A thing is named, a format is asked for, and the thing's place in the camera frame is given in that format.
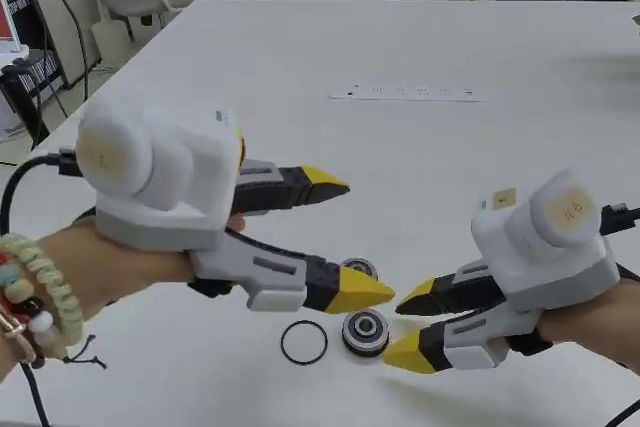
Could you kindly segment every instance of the white bead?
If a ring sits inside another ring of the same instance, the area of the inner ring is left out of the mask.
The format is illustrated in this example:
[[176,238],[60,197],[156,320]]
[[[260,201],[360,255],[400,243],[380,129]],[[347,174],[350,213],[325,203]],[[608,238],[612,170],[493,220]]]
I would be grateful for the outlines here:
[[47,329],[44,332],[36,332],[33,334],[34,340],[38,345],[42,347],[46,347],[47,345],[51,345],[56,340],[56,333],[53,329]]
[[49,330],[52,325],[53,316],[46,310],[43,310],[29,321],[29,330],[34,334],[37,334],[38,332],[45,332],[46,330]]

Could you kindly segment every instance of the yellow sticker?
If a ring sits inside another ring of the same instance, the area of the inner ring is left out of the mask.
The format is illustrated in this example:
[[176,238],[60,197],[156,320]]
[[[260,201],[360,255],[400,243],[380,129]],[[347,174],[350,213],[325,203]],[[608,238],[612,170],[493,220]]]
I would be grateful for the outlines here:
[[584,189],[576,187],[548,204],[545,208],[547,219],[560,232],[569,232],[595,210],[591,196]]
[[500,210],[506,209],[507,207],[513,207],[514,205],[516,205],[515,187],[494,192],[491,202],[492,210]]
[[85,167],[107,173],[114,180],[122,180],[123,153],[114,142],[102,138],[91,130],[83,129],[76,142],[76,156]]

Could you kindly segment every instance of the hand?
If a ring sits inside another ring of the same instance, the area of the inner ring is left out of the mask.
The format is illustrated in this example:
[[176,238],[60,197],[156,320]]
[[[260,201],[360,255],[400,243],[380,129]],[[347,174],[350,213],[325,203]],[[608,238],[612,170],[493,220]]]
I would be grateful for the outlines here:
[[550,342],[576,342],[640,375],[640,283],[621,279],[584,304],[545,312],[538,324]]
[[[245,221],[234,216],[228,225],[241,231]],[[193,278],[191,262],[185,253],[142,252],[116,244],[98,235],[91,217],[41,239],[38,244],[63,273],[80,301],[86,320],[113,299],[156,283],[188,282]],[[37,293],[45,303],[51,302],[43,289]]]

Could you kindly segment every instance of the yellow fingertip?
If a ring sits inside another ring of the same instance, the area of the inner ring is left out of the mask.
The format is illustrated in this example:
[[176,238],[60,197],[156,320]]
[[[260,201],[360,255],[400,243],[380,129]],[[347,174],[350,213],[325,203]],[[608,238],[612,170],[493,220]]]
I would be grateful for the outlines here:
[[329,314],[357,312],[389,302],[396,293],[367,274],[348,267],[340,267],[339,290],[326,308]]
[[314,167],[312,165],[301,165],[300,168],[302,169],[302,171],[305,173],[305,175],[313,185],[334,184],[334,185],[340,185],[343,187],[349,187],[349,184],[347,184],[346,182],[339,180],[333,175],[328,174],[324,170],[320,170],[319,168]]
[[404,299],[402,299],[402,301],[400,302],[400,305],[413,299],[414,297],[420,297],[421,295],[430,294],[431,289],[433,289],[433,283],[435,282],[435,280],[436,280],[435,278],[429,279],[426,282],[423,282],[422,284],[420,284],[418,287],[413,289],[413,292],[411,292]]
[[391,344],[384,351],[382,360],[387,365],[420,374],[434,374],[436,369],[425,359],[419,349],[420,331],[416,331]]

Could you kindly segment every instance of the green bead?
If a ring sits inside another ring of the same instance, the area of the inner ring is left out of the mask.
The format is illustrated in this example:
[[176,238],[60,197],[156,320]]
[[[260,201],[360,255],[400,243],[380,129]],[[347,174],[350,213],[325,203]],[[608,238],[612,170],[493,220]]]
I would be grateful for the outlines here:
[[20,277],[20,266],[13,262],[0,265],[0,286],[7,287]]

